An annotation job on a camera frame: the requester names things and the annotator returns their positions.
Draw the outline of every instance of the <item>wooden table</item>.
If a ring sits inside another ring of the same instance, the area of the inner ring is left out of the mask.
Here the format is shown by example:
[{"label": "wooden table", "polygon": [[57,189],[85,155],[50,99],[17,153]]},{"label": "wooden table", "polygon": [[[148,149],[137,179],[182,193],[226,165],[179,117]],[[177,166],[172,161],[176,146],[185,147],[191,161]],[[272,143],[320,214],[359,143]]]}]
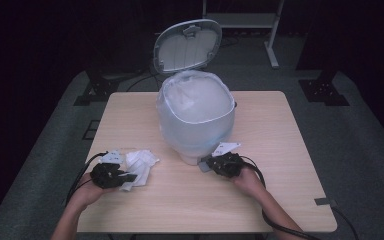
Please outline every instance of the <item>wooden table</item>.
[{"label": "wooden table", "polygon": [[[337,224],[282,92],[232,92],[238,106],[229,141],[261,169],[267,189],[309,232]],[[113,149],[149,149],[160,161],[146,186],[104,195],[79,220],[79,232],[256,233],[270,232],[260,207],[227,179],[184,163],[162,139],[156,92],[111,95],[88,159]]]}]

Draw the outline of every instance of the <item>dark background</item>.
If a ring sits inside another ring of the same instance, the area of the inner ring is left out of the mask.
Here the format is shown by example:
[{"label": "dark background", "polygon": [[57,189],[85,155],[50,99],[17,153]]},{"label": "dark background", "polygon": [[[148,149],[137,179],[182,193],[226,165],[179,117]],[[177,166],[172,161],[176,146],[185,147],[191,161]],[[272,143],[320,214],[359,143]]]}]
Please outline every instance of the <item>dark background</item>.
[{"label": "dark background", "polygon": [[[209,1],[261,12],[274,0]],[[155,32],[201,17],[196,0],[0,0],[0,203],[71,80],[91,67],[148,67]],[[384,126],[384,1],[286,1],[279,35],[306,35],[297,69],[332,54]]]}]

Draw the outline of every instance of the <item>white tissue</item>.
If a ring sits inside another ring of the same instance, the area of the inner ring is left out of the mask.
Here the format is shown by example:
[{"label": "white tissue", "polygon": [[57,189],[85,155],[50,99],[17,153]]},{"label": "white tissue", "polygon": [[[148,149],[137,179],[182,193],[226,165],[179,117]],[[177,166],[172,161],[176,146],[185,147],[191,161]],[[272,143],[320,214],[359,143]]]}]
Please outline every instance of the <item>white tissue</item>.
[{"label": "white tissue", "polygon": [[126,154],[127,172],[137,175],[134,182],[125,182],[120,190],[130,191],[132,187],[146,185],[149,171],[159,159],[149,150],[140,150]]}]

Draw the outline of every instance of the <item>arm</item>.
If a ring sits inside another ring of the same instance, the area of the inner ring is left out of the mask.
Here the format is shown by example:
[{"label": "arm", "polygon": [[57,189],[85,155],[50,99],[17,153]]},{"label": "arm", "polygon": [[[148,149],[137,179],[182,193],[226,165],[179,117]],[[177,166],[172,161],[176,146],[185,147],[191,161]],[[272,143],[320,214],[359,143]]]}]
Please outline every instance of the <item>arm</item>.
[{"label": "arm", "polygon": [[[244,167],[240,175],[233,177],[231,181],[243,192],[253,197],[260,204],[266,216],[273,222],[283,227],[302,232],[298,224],[295,223],[273,196],[264,188],[253,170]],[[273,232],[281,240],[301,239],[277,229],[273,229]]]},{"label": "arm", "polygon": [[81,187],[77,189],[67,204],[52,235],[52,240],[75,239],[80,214],[88,205],[96,202],[104,193],[115,190],[115,188],[102,189],[90,180],[89,173],[83,175],[79,183]]}]

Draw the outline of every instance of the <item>black cable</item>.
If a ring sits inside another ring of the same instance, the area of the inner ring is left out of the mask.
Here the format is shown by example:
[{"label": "black cable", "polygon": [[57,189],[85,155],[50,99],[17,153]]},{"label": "black cable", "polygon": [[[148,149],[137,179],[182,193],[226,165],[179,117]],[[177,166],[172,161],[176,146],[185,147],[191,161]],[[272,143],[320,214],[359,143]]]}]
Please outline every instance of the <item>black cable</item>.
[{"label": "black cable", "polygon": [[233,41],[224,37],[222,40],[227,41],[227,43],[221,43],[220,48],[227,48],[227,47],[230,47],[230,46],[233,46],[233,45],[236,45],[239,43],[239,38],[237,38],[237,37],[231,37],[231,38],[233,38]]},{"label": "black cable", "polygon": [[354,234],[354,238],[355,238],[356,240],[359,240],[358,235],[357,235],[357,231],[355,230],[355,228],[354,228],[354,226],[352,225],[352,223],[348,220],[348,218],[346,218],[345,215],[344,215],[341,211],[339,211],[339,209],[337,209],[336,207],[331,207],[331,209],[332,209],[333,211],[335,211],[336,213],[338,213],[338,214],[345,220],[345,222],[348,223],[348,225],[350,226],[350,228],[351,228],[351,230],[352,230],[352,233]]},{"label": "black cable", "polygon": [[136,72],[128,74],[127,76],[120,76],[120,77],[116,77],[116,78],[112,78],[112,79],[111,78],[105,78],[105,77],[103,77],[103,78],[110,83],[119,83],[119,82],[130,80],[130,79],[135,78],[135,77],[139,77],[144,72],[145,72],[145,70],[138,70]]},{"label": "black cable", "polygon": [[90,182],[90,181],[92,181],[92,180],[93,180],[93,178],[91,178],[91,179],[87,180],[86,182],[80,184],[78,187],[76,187],[76,189],[74,190],[74,192],[77,191],[77,190],[78,190],[79,188],[81,188],[83,185],[85,185],[86,183],[88,183],[88,182]]},{"label": "black cable", "polygon": [[[244,157],[244,156],[240,156],[241,158],[245,158],[245,159],[248,159],[250,160],[254,165],[250,164],[250,163],[247,163],[244,161],[243,165],[246,166],[246,167],[249,167],[251,168],[252,170],[254,170],[258,177],[260,178],[260,181],[261,183],[263,184],[264,188],[266,187],[266,182],[264,181],[264,177],[263,177],[263,174],[261,173],[260,169],[258,169],[257,165],[255,164],[254,161],[252,161],[252,159],[248,158],[248,157]],[[275,228],[277,230],[280,230],[282,232],[286,232],[286,233],[289,233],[291,235],[294,235],[294,236],[297,236],[297,237],[300,237],[300,238],[303,238],[303,239],[308,239],[308,240],[320,240],[319,238],[316,238],[316,237],[313,237],[309,234],[306,234],[306,233],[303,233],[303,232],[300,232],[300,231],[296,231],[296,230],[293,230],[293,229],[290,229],[290,228],[286,228],[286,227],[283,227],[275,222],[273,222],[270,218],[268,218],[266,216],[266,214],[264,213],[263,210],[261,210],[261,213],[263,215],[263,219],[264,221],[269,225],[271,226],[272,228]]]},{"label": "black cable", "polygon": [[157,84],[157,91],[160,91],[160,82],[161,83],[163,83],[164,81],[161,81],[161,80],[159,80],[158,78],[157,78],[157,76],[159,75],[158,73],[157,74],[153,74],[152,72],[151,72],[151,67],[149,67],[148,68],[148,72],[149,72],[149,74],[152,76],[152,77],[154,77],[154,80],[155,80],[155,84]]},{"label": "black cable", "polygon": [[148,79],[148,78],[155,77],[155,76],[157,76],[157,75],[158,75],[158,74],[154,74],[154,75],[150,75],[150,76],[147,76],[147,77],[144,77],[144,78],[141,78],[141,79],[137,80],[136,82],[134,82],[132,85],[130,85],[130,86],[127,88],[126,92],[130,91],[130,89],[132,89],[136,84],[138,84],[138,83],[140,83],[140,82],[142,82],[142,81],[144,81],[144,80],[146,80],[146,79]]},{"label": "black cable", "polygon": [[105,153],[98,153],[91,157],[87,163],[83,166],[83,168],[80,170],[80,172],[77,174],[76,179],[74,180],[73,184],[71,185],[70,190],[67,193],[67,197],[65,199],[65,206],[67,206],[68,202],[70,201],[71,197],[73,196],[74,192],[78,189],[77,185],[80,182],[80,179],[82,178],[83,174],[85,174],[87,168],[89,167],[90,163],[97,157],[105,156],[108,152]]},{"label": "black cable", "polygon": [[[258,169],[257,167],[257,164],[255,164],[254,161],[252,161],[252,159],[248,158],[248,157],[245,157],[245,156],[240,156],[241,158],[245,158],[245,159],[248,159],[249,161],[251,161],[254,165],[250,164],[250,163],[247,163],[247,162],[244,162],[244,165],[251,168],[252,170],[254,170],[258,177],[260,178],[260,181],[261,183],[263,184],[264,187],[266,187],[266,183],[264,181],[264,177],[263,177],[263,174],[261,173],[260,169]],[[357,231],[355,230],[354,226],[352,225],[352,223],[345,217],[345,215],[340,212],[336,207],[332,207],[331,206],[331,209],[333,211],[335,211],[336,213],[338,213],[346,222],[347,224],[350,226],[353,234],[354,234],[354,238],[356,240],[359,240],[358,238],[358,235],[357,235]],[[303,233],[303,232],[300,232],[300,231],[296,231],[296,230],[293,230],[293,229],[289,229],[289,228],[286,228],[286,227],[283,227],[275,222],[273,222],[270,218],[268,218],[266,216],[266,214],[264,213],[263,210],[261,210],[261,213],[263,215],[263,219],[264,221],[271,227],[275,228],[275,229],[278,229],[280,231],[283,231],[283,232],[286,232],[286,233],[289,233],[291,235],[294,235],[294,236],[297,236],[297,237],[300,237],[300,238],[303,238],[303,239],[309,239],[309,240],[320,240],[319,238],[317,237],[314,237],[314,236],[311,236],[309,234],[306,234],[306,233]]]}]

